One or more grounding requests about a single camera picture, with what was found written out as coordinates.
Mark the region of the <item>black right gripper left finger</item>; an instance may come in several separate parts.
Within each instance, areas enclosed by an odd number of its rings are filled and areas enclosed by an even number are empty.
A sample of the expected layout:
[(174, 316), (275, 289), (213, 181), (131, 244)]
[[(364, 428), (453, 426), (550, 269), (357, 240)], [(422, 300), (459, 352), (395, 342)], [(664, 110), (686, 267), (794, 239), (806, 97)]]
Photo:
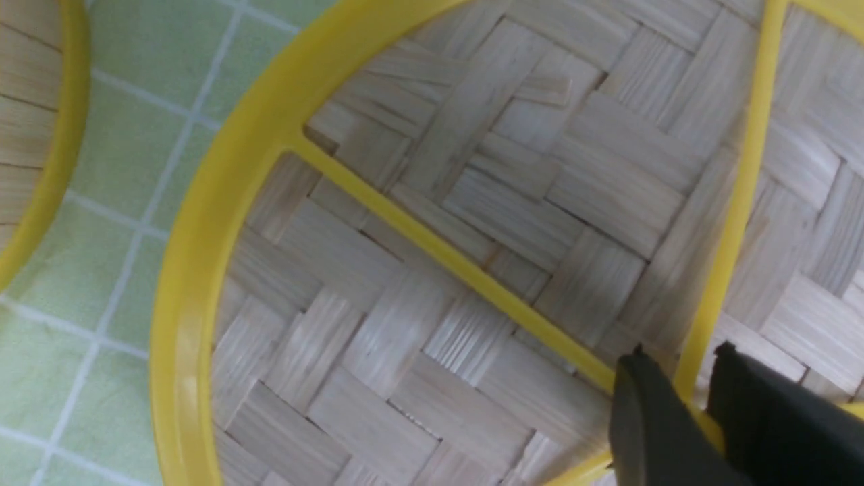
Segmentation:
[(618, 485), (750, 485), (698, 427), (642, 345), (618, 358), (609, 423)]

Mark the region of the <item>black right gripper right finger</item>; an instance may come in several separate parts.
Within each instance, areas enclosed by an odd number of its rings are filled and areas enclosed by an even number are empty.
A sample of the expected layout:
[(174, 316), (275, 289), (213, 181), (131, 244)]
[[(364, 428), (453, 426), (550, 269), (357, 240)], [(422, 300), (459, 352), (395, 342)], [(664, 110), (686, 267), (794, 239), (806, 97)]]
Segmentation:
[(715, 350), (709, 416), (726, 461), (756, 485), (861, 485), (859, 418), (730, 342)]

